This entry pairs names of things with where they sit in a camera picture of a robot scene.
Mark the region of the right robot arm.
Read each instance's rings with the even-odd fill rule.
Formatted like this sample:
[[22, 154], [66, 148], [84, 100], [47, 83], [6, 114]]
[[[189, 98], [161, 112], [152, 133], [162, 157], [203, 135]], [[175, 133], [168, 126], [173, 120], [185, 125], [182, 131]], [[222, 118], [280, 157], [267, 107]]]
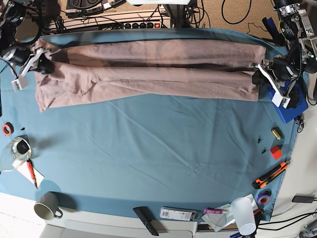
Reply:
[[[0, 60], [5, 62], [14, 76], [19, 77], [30, 71], [42, 74], [54, 72], [54, 64], [46, 58], [50, 49], [32, 47], [42, 35], [44, 23], [40, 0], [30, 0], [28, 3], [18, 3], [14, 0], [1, 1], [0, 7]], [[15, 35], [17, 27], [30, 14], [31, 5], [35, 6], [38, 16], [34, 19], [38, 26], [37, 35], [28, 42], [19, 42]]]

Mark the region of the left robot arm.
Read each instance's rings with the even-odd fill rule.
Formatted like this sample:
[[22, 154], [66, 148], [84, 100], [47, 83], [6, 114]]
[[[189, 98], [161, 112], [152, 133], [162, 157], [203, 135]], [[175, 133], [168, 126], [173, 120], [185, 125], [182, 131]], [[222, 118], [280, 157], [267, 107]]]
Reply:
[[265, 27], [273, 37], [273, 42], [287, 46], [288, 52], [274, 57], [264, 65], [274, 80], [295, 82], [304, 72], [317, 72], [317, 36], [311, 26], [301, 0], [275, 0], [280, 33], [271, 23]]

